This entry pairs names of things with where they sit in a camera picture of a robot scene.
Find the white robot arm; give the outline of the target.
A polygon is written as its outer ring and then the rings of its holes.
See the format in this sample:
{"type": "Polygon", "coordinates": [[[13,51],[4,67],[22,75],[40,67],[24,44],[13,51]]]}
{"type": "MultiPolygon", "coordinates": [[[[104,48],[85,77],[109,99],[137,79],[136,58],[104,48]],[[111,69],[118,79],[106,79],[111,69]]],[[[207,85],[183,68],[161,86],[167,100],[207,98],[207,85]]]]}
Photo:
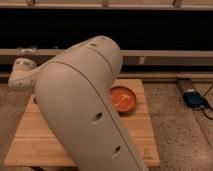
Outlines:
{"type": "Polygon", "coordinates": [[[106,36],[40,66],[14,61],[9,87],[34,90],[41,114],[80,171],[149,171],[110,98],[122,62],[119,45],[106,36]]]}

